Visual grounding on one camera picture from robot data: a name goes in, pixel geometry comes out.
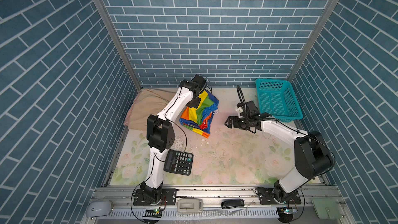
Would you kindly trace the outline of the multicolour cloth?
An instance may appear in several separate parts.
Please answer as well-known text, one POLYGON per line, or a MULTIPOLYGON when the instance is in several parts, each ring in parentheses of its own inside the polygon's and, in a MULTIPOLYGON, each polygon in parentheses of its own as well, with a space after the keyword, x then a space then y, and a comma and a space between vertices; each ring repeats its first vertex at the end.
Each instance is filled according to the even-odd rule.
POLYGON ((202 92, 198 100, 199 106, 186 107, 180 116, 179 122, 187 129, 205 137, 210 136, 210 126, 214 114, 218 110, 219 100, 208 90, 202 92))

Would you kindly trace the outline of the beige shorts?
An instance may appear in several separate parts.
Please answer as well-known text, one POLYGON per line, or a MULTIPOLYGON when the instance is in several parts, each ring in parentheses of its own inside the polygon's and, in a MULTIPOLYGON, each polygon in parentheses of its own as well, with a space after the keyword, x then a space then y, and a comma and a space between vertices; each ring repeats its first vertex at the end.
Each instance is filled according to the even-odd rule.
POLYGON ((148 117, 163 110, 175 94, 162 89, 143 89, 132 103, 128 129, 146 131, 148 117))

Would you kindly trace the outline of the pink shorts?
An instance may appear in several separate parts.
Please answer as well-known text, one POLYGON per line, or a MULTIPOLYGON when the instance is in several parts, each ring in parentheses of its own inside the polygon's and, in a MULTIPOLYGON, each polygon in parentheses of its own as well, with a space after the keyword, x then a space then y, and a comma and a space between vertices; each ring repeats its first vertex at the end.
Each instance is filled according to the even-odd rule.
POLYGON ((125 117, 125 119, 124 119, 124 125, 125 126, 129 126, 129 123, 130 123, 130 118, 131 118, 131 115, 132 115, 132 111, 133 111, 133 106, 131 105, 131 107, 129 108, 129 110, 127 111, 127 114, 126 114, 126 117, 125 117))

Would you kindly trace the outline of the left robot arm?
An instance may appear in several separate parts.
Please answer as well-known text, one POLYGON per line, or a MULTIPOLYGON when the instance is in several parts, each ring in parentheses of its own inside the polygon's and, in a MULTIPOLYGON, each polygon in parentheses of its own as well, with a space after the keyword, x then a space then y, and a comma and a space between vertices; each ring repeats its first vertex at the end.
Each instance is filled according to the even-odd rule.
POLYGON ((176 121, 187 106, 200 103, 199 95, 205 91, 206 86, 206 79, 201 75, 181 81, 171 101, 159 113, 150 115, 147 119, 146 138, 150 147, 150 161, 140 190, 149 204, 161 201, 164 165, 176 138, 176 121))

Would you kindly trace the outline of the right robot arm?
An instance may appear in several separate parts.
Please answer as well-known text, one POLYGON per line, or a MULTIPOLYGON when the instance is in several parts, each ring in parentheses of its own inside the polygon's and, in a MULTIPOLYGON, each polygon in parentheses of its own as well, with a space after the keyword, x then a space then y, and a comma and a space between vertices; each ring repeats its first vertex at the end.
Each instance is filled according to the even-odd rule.
POLYGON ((335 166, 335 155, 320 132, 294 129, 267 113, 258 117, 259 119, 250 119, 246 116, 229 116, 224 125, 229 129, 236 128, 251 133, 262 131, 293 146, 293 169, 274 183, 273 197, 277 203, 289 202, 301 186, 335 166))

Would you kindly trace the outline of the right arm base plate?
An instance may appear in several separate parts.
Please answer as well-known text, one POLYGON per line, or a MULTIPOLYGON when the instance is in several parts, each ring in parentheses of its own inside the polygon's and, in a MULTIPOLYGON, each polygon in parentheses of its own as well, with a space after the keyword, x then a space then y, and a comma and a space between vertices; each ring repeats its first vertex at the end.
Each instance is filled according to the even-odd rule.
POLYGON ((258 196, 261 205, 270 204, 288 204, 293 203, 299 205, 302 203, 297 190, 291 193, 285 193, 282 189, 256 187, 255 194, 258 196))

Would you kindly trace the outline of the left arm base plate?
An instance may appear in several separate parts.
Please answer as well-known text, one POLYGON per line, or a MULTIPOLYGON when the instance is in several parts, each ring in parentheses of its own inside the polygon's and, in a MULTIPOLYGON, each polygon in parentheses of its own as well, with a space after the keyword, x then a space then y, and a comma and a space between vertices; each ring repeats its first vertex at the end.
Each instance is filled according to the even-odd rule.
POLYGON ((141 189, 136 190, 133 196, 134 206, 149 206, 149 205, 166 205, 173 206, 176 203, 177 189, 165 188, 155 190, 151 193, 144 192, 141 189))

